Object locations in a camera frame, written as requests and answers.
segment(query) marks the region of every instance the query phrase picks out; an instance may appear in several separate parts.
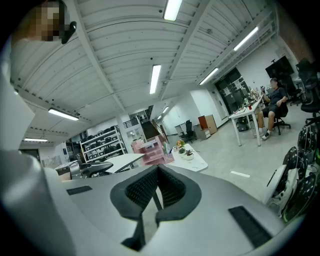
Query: man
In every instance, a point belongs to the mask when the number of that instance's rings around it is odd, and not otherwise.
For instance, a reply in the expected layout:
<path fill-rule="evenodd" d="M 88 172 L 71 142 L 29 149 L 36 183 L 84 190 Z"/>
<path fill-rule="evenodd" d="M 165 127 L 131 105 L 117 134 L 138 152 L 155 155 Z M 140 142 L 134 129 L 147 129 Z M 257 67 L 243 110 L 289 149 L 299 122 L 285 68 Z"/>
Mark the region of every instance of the man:
<path fill-rule="evenodd" d="M 279 115 L 281 112 L 281 104 L 285 104 L 287 101 L 287 92 L 284 88 L 280 88 L 278 86 L 278 80 L 276 78 L 271 78 L 270 85 L 274 89 L 274 91 L 268 97 L 265 92 L 262 92 L 264 100 L 269 102 L 269 105 L 264 108 L 258 114 L 258 126 L 259 126 L 259 134 L 263 135 L 262 126 L 264 124 L 264 118 L 268 118 L 268 130 L 262 139 L 265 141 L 270 138 L 271 131 L 274 127 L 275 116 Z"/>
<path fill-rule="evenodd" d="M 39 0 L 21 20 L 0 51 L 0 150 L 17 150 L 35 114 L 11 85 L 11 48 L 20 40 L 65 44 L 75 32 L 62 0 Z"/>

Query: floor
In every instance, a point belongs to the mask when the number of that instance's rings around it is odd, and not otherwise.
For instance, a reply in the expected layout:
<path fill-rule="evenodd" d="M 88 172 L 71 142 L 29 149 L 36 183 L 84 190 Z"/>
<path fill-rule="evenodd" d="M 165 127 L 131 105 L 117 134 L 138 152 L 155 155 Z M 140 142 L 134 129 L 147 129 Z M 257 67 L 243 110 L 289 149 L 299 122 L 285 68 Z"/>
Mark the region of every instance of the floor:
<path fill-rule="evenodd" d="M 206 140 L 194 140 L 190 144 L 194 150 L 208 163 L 208 168 L 202 174 L 214 176 L 229 181 L 247 192 L 252 197 L 261 201 L 264 198 L 267 183 L 274 171 L 282 165 L 286 153 L 291 147 L 297 146 L 298 134 L 305 124 L 306 118 L 311 114 L 301 111 L 300 105 L 290 106 L 288 114 L 283 120 L 291 125 L 291 129 L 278 128 L 271 133 L 271 137 L 261 142 L 258 146 L 257 139 L 253 136 L 255 129 L 239 132 L 242 146 L 238 146 L 235 130 L 231 121 L 228 121 Z M 179 137 L 168 136 L 171 147 L 176 145 Z M 241 176 L 231 171 L 244 174 Z M 155 214 L 156 205 L 150 201 L 143 212 L 145 239 L 148 242 L 156 232 Z"/>

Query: fluorescent light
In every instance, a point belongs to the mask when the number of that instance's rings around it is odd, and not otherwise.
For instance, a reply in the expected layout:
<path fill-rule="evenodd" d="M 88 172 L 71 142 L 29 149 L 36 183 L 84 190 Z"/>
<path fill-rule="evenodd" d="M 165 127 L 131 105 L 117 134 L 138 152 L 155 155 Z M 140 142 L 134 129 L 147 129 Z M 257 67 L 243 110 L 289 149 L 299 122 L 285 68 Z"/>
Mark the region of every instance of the fluorescent light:
<path fill-rule="evenodd" d="M 73 120 L 73 121 L 79 120 L 78 117 L 74 117 L 74 116 L 72 116 L 70 114 L 63 113 L 63 112 L 61 112 L 59 110 L 56 110 L 54 108 L 50 108 L 49 109 L 49 113 L 57 115 L 57 116 L 60 116 L 60 117 L 63 117 L 63 118 L 68 118 L 68 119 Z"/>
<path fill-rule="evenodd" d="M 168 0 L 163 18 L 169 21 L 175 21 L 181 6 L 182 0 Z"/>
<path fill-rule="evenodd" d="M 47 139 L 44 138 L 25 138 L 25 142 L 47 142 Z"/>
<path fill-rule="evenodd" d="M 153 65 L 152 67 L 152 77 L 151 77 L 151 86 L 150 86 L 150 94 L 154 94 L 156 92 L 156 87 L 158 83 L 158 78 L 161 70 L 161 65 Z"/>
<path fill-rule="evenodd" d="M 216 73 L 216 72 L 218 71 L 218 69 L 219 69 L 219 68 L 216 67 L 210 74 L 208 74 L 208 75 L 206 76 L 205 79 L 203 79 L 203 80 L 201 81 L 201 83 L 199 83 L 199 85 L 203 85 L 214 73 Z"/>
<path fill-rule="evenodd" d="M 166 112 L 168 108 L 169 108 L 169 107 L 167 106 L 162 113 Z"/>
<path fill-rule="evenodd" d="M 258 27 L 256 26 L 254 28 L 254 30 L 252 30 L 240 43 L 237 44 L 236 47 L 234 47 L 233 49 L 236 51 L 238 50 L 246 41 L 248 41 L 248 39 L 250 37 L 252 37 L 254 35 L 254 33 L 256 33 L 258 31 Z"/>

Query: storage rack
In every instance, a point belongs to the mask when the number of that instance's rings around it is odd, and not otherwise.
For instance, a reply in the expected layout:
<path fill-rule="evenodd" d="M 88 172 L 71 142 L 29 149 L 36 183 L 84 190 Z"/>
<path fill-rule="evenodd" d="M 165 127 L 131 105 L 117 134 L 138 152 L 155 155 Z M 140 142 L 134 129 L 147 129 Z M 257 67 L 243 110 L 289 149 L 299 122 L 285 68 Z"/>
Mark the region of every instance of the storage rack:
<path fill-rule="evenodd" d="M 110 137 L 111 139 L 112 138 L 116 138 L 115 140 L 112 140 L 108 143 L 105 143 L 105 144 L 101 144 L 100 146 L 97 146 L 97 147 L 94 147 L 94 148 L 91 148 L 89 150 L 86 150 L 86 147 L 92 145 L 93 143 L 96 143 L 96 142 L 104 142 L 104 138 L 106 137 Z M 120 143 L 120 148 L 117 149 L 117 150 L 114 150 L 112 152 L 109 152 L 107 154 L 102 154 L 102 155 L 99 155 L 99 153 L 101 153 L 101 151 L 103 151 L 107 146 L 111 146 L 112 144 L 114 143 Z M 108 131 L 106 133 L 103 133 L 101 135 L 95 135 L 92 139 L 89 139 L 85 142 L 81 142 L 80 143 L 80 146 L 81 146 L 81 151 L 83 153 L 83 157 L 84 157 L 84 160 L 86 163 L 89 163 L 89 162 L 93 162 L 95 160 L 98 160 L 98 159 L 101 159 L 101 158 L 106 158 L 110 155 L 113 155 L 115 153 L 123 153 L 123 154 L 127 154 L 127 149 L 125 147 L 125 144 L 123 142 L 123 139 L 122 139 L 122 136 L 121 136 L 121 133 L 119 131 L 119 128 L 117 126 L 114 127 L 114 130 L 111 130 L 111 131 Z M 87 157 L 87 154 L 89 152 L 97 152 L 98 156 L 97 157 L 94 157 L 94 158 L 91 158 L 89 159 Z"/>

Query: floor marking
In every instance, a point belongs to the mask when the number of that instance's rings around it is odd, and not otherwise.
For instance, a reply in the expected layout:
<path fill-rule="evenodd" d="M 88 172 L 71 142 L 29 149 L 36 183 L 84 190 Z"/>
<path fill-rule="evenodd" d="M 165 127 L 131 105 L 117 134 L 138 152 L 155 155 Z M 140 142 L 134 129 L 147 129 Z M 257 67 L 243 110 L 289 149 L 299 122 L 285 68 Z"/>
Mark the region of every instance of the floor marking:
<path fill-rule="evenodd" d="M 239 176 L 243 176 L 243 177 L 246 177 L 246 178 L 250 178 L 250 175 L 244 174 L 244 173 L 241 173 L 241 172 L 236 172 L 236 171 L 232 170 L 230 173 L 231 174 L 236 174 L 236 175 L 239 175 Z"/>

